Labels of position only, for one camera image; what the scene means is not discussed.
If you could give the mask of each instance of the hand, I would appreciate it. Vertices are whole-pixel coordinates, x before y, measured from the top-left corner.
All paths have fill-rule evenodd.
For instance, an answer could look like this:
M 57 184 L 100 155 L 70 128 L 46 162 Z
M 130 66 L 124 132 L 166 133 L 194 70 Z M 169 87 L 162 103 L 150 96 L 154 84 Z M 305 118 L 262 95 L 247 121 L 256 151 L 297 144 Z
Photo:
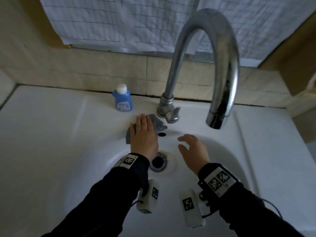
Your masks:
M 158 136 L 151 119 L 145 114 L 136 117 L 136 132 L 134 124 L 130 124 L 131 152 L 145 156 L 152 161 L 158 152 Z
M 187 167 L 198 175 L 200 169 L 210 163 L 206 146 L 200 142 L 195 135 L 185 134 L 178 138 L 178 141 L 184 141 L 190 147 L 187 149 L 184 145 L 178 145 L 179 151 L 187 165 Z

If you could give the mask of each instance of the faucet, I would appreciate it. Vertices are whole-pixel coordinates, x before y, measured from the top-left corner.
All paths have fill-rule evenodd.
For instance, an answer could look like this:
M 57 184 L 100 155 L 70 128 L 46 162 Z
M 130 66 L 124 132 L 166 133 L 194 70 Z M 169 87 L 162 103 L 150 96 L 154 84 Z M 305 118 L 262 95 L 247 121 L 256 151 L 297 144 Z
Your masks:
M 226 17 L 213 9 L 197 11 L 183 26 L 173 54 L 165 92 L 160 97 L 157 115 L 172 124 L 179 120 L 180 107 L 173 106 L 173 90 L 185 51 L 194 34 L 202 29 L 211 41 L 215 62 L 215 84 L 206 123 L 220 129 L 234 105 L 237 90 L 239 55 L 233 29 Z

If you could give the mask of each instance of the person's left hand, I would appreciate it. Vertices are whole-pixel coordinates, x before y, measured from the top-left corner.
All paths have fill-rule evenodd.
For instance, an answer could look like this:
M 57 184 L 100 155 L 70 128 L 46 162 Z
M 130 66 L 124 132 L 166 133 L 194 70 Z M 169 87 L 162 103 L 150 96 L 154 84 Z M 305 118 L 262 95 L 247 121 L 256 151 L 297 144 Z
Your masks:
M 158 152 L 158 136 L 149 116 L 141 114 L 136 117 L 136 131 L 134 124 L 130 124 L 131 152 L 145 156 L 152 161 Z

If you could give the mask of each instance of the forearm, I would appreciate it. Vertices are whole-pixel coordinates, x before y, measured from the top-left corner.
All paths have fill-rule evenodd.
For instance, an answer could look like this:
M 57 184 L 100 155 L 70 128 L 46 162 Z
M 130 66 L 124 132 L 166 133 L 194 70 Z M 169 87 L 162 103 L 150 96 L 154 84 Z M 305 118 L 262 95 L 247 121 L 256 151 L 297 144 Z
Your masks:
M 148 170 L 149 162 L 139 157 L 136 166 Z M 50 236 L 86 236 L 105 233 L 118 236 L 123 221 L 136 199 L 141 181 L 133 171 L 124 167 L 113 168 L 98 183 L 93 185 L 85 199 L 66 218 L 48 233 Z
M 212 164 L 207 164 L 201 169 L 199 179 L 204 179 L 213 170 Z M 282 233 L 284 236 L 302 236 L 289 223 L 267 209 L 262 200 L 244 188 L 240 182 L 236 182 L 218 198 L 217 205 L 221 217 L 230 224 L 230 229 L 233 229 L 239 237 L 275 233 Z

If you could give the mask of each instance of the rag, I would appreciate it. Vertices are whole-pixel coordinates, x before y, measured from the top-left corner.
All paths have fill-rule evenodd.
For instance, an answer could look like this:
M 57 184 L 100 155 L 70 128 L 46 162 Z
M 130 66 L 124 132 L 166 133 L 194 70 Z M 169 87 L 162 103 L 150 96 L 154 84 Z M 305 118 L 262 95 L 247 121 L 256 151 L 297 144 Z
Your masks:
M 165 129 L 167 129 L 168 127 L 166 127 L 163 123 L 163 121 L 161 121 L 158 117 L 156 117 L 155 114 L 150 114 L 148 115 L 149 118 L 151 119 L 153 125 L 154 125 L 154 129 L 155 131 L 164 131 Z M 126 136 L 125 136 L 125 140 L 126 140 L 126 144 L 130 144 L 131 143 L 131 130 L 128 128 L 127 132 L 126 132 Z

